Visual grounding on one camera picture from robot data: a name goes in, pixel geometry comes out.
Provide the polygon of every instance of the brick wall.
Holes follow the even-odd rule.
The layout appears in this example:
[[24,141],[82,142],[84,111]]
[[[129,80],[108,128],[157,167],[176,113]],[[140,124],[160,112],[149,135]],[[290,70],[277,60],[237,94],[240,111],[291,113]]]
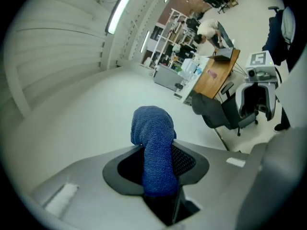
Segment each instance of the brick wall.
[[158,21],[159,23],[167,23],[172,8],[180,11],[185,15],[189,15],[191,9],[193,9],[195,12],[202,12],[208,10],[210,6],[207,3],[204,3],[203,0],[170,0],[163,13],[161,14],[161,17]]

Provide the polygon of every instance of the towel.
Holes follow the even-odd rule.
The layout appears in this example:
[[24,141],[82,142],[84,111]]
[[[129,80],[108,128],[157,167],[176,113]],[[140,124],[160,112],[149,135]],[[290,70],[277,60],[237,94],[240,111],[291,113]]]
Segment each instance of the towel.
[[145,149],[142,185],[146,196],[169,196],[177,192],[171,147],[176,137],[173,120],[165,110],[142,106],[134,112],[131,142],[143,144]]

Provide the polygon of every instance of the wooden desk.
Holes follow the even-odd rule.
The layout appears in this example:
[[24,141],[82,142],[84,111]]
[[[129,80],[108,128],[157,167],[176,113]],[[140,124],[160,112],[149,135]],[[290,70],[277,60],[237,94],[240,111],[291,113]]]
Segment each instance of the wooden desk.
[[[213,99],[235,66],[239,54],[240,50],[234,49],[230,61],[214,61],[214,59],[210,59],[193,90]],[[207,72],[208,70],[215,72],[217,77],[214,79]]]

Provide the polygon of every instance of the white floor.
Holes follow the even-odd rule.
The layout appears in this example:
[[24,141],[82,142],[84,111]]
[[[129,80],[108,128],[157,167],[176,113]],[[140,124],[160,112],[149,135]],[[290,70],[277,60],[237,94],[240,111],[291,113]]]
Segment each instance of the white floor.
[[[281,0],[238,0],[238,2],[239,5],[225,10],[225,13],[218,14],[215,9],[210,9],[201,21],[215,18],[223,25],[229,38],[235,39],[235,47],[241,50],[237,63],[244,67],[248,55],[261,51],[267,40],[269,18],[275,15],[275,12],[268,10],[268,7],[278,6],[282,9],[283,2]],[[202,55],[209,55],[212,51],[213,47],[210,43],[203,44],[199,48]],[[282,79],[286,80],[288,76],[286,62],[283,62],[278,69]],[[228,81],[235,84],[231,91],[233,94],[236,87],[242,83],[243,76],[235,73]],[[267,142],[274,136],[273,128],[280,122],[280,118],[281,105],[276,103],[274,119],[268,122],[265,114],[260,113],[257,117],[259,124],[252,124],[243,129],[241,137],[236,135],[236,130],[228,130],[225,127],[220,127],[217,131],[231,151],[250,153],[255,144]]]
[[155,84],[147,69],[111,71],[54,95],[14,132],[3,158],[18,188],[27,193],[75,161],[131,146],[133,112],[143,105],[167,110],[178,139],[225,149],[215,131],[173,91]]

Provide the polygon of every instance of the desk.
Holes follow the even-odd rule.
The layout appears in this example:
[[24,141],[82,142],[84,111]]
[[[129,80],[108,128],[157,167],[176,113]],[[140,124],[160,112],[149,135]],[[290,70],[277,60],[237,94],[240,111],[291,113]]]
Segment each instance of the desk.
[[[234,49],[230,61],[214,61],[214,59],[201,57],[201,63],[199,65],[202,69],[201,75],[194,74],[182,90],[176,91],[176,94],[181,96],[180,101],[184,103],[192,90],[197,93],[202,93],[210,98],[214,98],[232,71],[239,54],[240,50]],[[213,78],[207,72],[208,70],[215,72],[217,77]]]
[[[214,59],[210,59],[193,90],[213,99],[231,73],[239,54],[240,50],[234,49],[230,61],[214,61]],[[217,77],[213,78],[208,73],[208,70],[215,72]]]

